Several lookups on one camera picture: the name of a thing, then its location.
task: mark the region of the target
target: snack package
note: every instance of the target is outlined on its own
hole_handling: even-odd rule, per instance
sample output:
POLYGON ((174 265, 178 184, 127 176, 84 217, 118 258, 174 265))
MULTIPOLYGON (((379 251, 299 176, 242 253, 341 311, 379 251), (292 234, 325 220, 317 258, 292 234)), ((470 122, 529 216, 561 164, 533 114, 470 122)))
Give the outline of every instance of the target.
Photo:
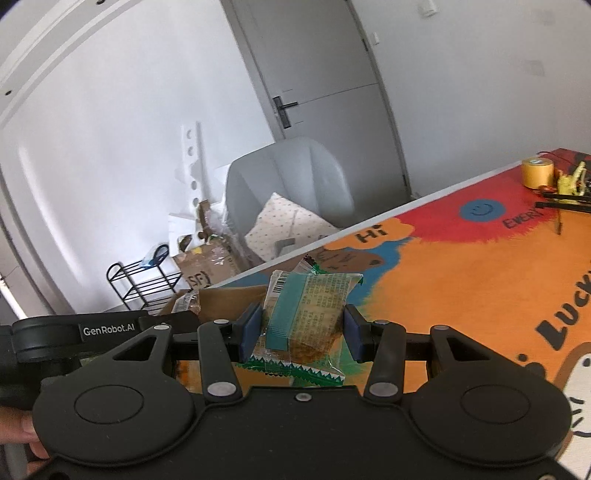
MULTIPOLYGON (((309 273, 273 272, 262 335, 249 362, 241 366, 316 385, 342 385, 340 319, 347 295, 363 275, 322 274, 317 265, 308 265, 309 273)), ((307 267, 301 262, 299 268, 307 267)))
POLYGON ((328 273, 325 270, 322 270, 316 260, 314 260, 311 256, 306 255, 304 258, 300 260, 300 262, 295 266, 295 268, 291 271, 292 273, 305 273, 305 274, 313 274, 317 275, 320 273, 328 273))

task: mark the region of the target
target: smiley face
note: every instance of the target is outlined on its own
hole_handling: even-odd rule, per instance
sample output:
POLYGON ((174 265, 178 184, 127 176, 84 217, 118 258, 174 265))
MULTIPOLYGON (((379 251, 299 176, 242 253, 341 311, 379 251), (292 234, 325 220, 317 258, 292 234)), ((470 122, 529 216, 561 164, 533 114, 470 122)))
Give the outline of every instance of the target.
POLYGON ((460 208, 460 216, 469 222, 491 222, 504 214, 503 204, 489 199, 473 200, 460 208))

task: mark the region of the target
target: ceiling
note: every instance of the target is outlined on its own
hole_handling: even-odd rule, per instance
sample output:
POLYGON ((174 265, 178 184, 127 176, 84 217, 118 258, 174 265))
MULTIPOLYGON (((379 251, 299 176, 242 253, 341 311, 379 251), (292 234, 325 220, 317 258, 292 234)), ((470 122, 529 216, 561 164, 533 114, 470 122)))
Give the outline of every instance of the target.
POLYGON ((59 0, 21 0, 0 20, 0 65, 59 0))

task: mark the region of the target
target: doorframe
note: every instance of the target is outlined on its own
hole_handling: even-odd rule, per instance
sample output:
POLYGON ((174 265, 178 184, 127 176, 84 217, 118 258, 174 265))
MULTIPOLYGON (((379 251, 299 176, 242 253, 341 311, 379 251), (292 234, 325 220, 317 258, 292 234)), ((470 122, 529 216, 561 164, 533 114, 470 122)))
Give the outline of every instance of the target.
POLYGON ((406 157, 404 156, 404 150, 402 149, 402 141, 400 140, 400 134, 398 133, 398 125, 396 124, 396 118, 394 116, 394 111, 392 110, 392 103, 390 102, 390 97, 386 90, 386 86, 384 83, 384 79, 382 78, 382 72, 379 69, 378 61, 374 55, 374 50, 371 47, 369 42, 369 37, 367 32, 365 31, 363 24, 361 23, 361 19, 357 14, 357 10, 355 10, 355 6, 351 0, 345 0, 347 6, 349 7, 349 11, 351 12, 351 16, 357 26, 357 30, 359 31, 359 35, 363 40, 365 45, 365 50, 368 53, 369 61, 371 66, 374 70, 375 77, 378 80, 379 92, 382 96, 382 101, 384 102, 384 106, 386 107, 386 113, 388 115, 388 122, 390 124, 390 130, 392 130, 392 135, 394 136, 394 144, 396 145, 396 153, 398 154, 398 161, 400 162, 400 169, 402 170, 402 181, 404 182, 404 187, 406 188, 406 193, 408 197, 408 201, 414 200, 415 196, 413 193, 413 189, 410 183, 410 176, 408 174, 408 168, 406 163, 406 157))
MULTIPOLYGON (((394 144, 396 147, 396 153, 398 155, 398 162, 400 163, 400 169, 402 171, 402 181, 405 186, 407 199, 413 200, 413 190, 410 183, 410 176, 408 175, 408 168, 406 163, 406 158, 404 156, 404 150, 402 149, 402 142, 400 140, 400 135, 398 133, 398 127, 396 125, 396 119, 394 117, 394 112, 392 111, 392 104, 390 103, 390 99, 388 96, 388 92, 386 91, 384 80, 382 78, 382 73, 379 69, 378 62, 375 58, 373 49, 369 46, 369 38, 365 29, 363 28, 363 24, 359 18, 355 10, 355 6, 353 2, 350 0, 344 0, 349 8, 349 12, 353 17, 353 21, 355 22, 355 26, 357 27, 357 31, 359 33, 361 41, 365 45, 365 50, 369 56, 369 62, 371 64, 372 70, 374 71, 376 80, 378 82, 379 92, 382 97, 382 101, 384 106, 386 107, 386 113, 388 115, 388 123, 390 125, 390 130, 392 131, 392 136, 394 137, 394 144)), ((236 9, 234 8, 233 0, 220 0, 222 4, 222 8, 226 13, 226 17, 228 19, 228 23, 230 23, 230 28, 234 33, 234 37, 236 38, 236 42, 238 44, 238 49, 244 59, 244 63, 246 65, 246 71, 248 72, 249 77, 252 80, 252 84, 255 89, 256 96, 261 104, 263 113, 265 114, 265 118, 269 123, 269 127, 271 128, 271 132, 273 134, 273 138, 275 141, 280 141, 285 139, 285 135, 283 134, 283 130, 280 126, 280 119, 277 113, 277 109, 273 102, 271 101, 271 95, 265 86, 265 82, 263 81, 262 73, 260 68, 258 67, 254 53, 252 52, 251 46, 248 43, 248 39, 246 38, 246 34, 242 28, 240 20, 238 19, 238 14, 236 13, 236 9)))
POLYGON ((220 3, 222 4, 226 18, 228 19, 228 23, 230 23, 230 28, 232 29, 232 33, 238 44, 238 50, 244 59, 246 71, 251 78, 256 97, 261 104, 262 111, 267 119, 271 133, 273 134, 273 139, 276 142, 285 140, 285 135, 280 126, 279 114, 275 105, 271 101, 269 90, 267 90, 265 82, 263 82, 261 70, 256 63, 254 53, 252 52, 251 45, 248 43, 242 24, 240 23, 240 20, 238 20, 238 14, 236 13, 234 4, 232 3, 232 0, 220 0, 220 3))

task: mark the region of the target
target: table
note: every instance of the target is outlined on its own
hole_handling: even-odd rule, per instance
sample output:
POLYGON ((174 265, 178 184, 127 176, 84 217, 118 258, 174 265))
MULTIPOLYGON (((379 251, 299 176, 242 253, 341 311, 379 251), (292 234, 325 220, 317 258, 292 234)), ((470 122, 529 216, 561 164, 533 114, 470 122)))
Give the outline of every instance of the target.
MULTIPOLYGON (((557 166, 591 160, 567 150, 557 166)), ((513 164, 384 213, 246 272, 227 286, 268 283, 309 253, 330 272, 362 272, 349 295, 369 320, 408 332, 445 324, 545 376, 571 398, 573 431, 561 461, 591 471, 591 215, 534 208, 513 164)), ((371 365, 344 349, 346 384, 363 386, 371 365)), ((407 362, 405 391, 426 381, 407 362)))

